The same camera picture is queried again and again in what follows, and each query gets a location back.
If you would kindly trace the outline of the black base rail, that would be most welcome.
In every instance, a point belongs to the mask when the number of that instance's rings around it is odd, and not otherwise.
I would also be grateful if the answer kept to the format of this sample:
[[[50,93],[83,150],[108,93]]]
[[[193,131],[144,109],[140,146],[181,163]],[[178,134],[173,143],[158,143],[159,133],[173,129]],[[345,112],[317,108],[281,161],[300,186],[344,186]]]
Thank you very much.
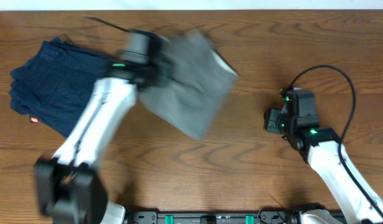
[[[143,209],[126,212],[123,224],[298,224],[298,223],[346,223],[341,212],[330,212],[324,206],[313,203],[290,210],[262,207],[249,212],[160,212]]]

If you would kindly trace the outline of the grey shorts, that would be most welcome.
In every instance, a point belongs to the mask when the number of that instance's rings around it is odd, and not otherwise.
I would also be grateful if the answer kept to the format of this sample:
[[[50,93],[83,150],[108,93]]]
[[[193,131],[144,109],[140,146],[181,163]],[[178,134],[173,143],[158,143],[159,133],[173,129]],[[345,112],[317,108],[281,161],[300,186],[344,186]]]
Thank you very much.
[[[164,55],[172,64],[173,73],[162,86],[141,92],[141,102],[187,136],[201,140],[238,74],[198,30],[172,39]]]

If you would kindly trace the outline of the folded navy blue garment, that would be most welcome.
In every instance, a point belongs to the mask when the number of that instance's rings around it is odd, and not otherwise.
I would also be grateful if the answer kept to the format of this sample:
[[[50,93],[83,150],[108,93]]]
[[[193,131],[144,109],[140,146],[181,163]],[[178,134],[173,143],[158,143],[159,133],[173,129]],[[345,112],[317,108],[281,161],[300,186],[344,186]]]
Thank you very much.
[[[67,138],[85,109],[110,56],[58,37],[43,41],[38,54],[11,72],[11,109]]]

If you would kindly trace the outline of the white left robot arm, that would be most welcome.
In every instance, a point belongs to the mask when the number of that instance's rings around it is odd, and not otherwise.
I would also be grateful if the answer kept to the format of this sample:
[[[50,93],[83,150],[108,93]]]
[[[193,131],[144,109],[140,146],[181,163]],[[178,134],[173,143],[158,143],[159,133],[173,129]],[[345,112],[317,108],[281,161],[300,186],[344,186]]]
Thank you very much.
[[[55,223],[124,223],[126,209],[110,202],[99,178],[104,154],[122,119],[135,105],[139,88],[170,76],[165,42],[137,41],[124,60],[96,80],[91,98],[66,141],[51,159],[34,164],[39,212]]]

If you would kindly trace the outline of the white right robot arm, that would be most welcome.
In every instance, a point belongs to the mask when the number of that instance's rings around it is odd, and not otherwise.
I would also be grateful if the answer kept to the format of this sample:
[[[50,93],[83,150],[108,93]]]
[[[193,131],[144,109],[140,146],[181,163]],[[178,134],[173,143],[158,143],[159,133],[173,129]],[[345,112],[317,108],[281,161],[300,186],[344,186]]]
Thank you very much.
[[[321,177],[347,223],[383,223],[383,199],[367,183],[333,128],[321,128],[317,115],[291,115],[270,108],[264,129],[280,134]]]

